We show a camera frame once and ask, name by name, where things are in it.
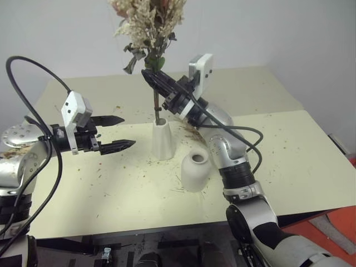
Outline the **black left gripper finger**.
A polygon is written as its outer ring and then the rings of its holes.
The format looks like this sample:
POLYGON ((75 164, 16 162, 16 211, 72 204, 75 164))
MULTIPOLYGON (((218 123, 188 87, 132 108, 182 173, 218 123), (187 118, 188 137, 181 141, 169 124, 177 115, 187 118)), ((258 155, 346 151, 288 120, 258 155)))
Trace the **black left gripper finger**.
POLYGON ((101 144, 99 142, 99 152, 101 155, 113 154, 128 149, 135 143, 136 141, 134 140, 115 140, 110 144, 101 144))
POLYGON ((114 125, 120 124, 120 123, 122 123, 124 121, 125 121, 124 118, 121 118, 121 117, 118 117, 118 116, 114 116, 114 115, 93 116, 92 117, 92 122, 96 126, 102 126, 102 127, 114 126, 114 125))

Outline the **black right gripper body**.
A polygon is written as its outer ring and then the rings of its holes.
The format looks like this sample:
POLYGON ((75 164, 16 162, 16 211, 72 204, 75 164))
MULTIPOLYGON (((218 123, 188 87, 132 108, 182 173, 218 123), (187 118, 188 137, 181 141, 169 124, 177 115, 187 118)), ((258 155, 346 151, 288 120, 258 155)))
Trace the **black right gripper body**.
POLYGON ((163 75, 164 85, 162 96, 165 98, 164 109, 173 114, 182 113, 194 91, 192 82, 187 76, 182 76, 179 80, 174 80, 168 75, 163 75))

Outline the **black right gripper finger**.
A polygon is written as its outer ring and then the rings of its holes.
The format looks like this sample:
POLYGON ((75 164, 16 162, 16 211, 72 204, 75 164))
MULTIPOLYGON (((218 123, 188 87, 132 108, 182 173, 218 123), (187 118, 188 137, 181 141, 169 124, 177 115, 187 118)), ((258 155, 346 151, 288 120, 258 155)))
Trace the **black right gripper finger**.
POLYGON ((152 88, 178 88, 177 82, 162 71, 154 72, 150 69, 141 70, 145 81, 152 88))
POLYGON ((174 91, 174 79, 172 78, 163 79, 157 77, 146 77, 145 81, 162 97, 167 97, 174 91))

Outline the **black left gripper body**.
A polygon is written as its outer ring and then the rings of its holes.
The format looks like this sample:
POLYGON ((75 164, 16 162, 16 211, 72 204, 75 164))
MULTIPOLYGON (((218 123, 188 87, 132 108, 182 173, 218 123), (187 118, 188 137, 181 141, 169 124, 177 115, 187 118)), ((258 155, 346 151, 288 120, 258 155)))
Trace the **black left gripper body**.
POLYGON ((97 126, 100 126, 100 118, 90 118, 84 127, 76 127, 75 139, 78 151, 99 151, 100 146, 96 140, 97 126))

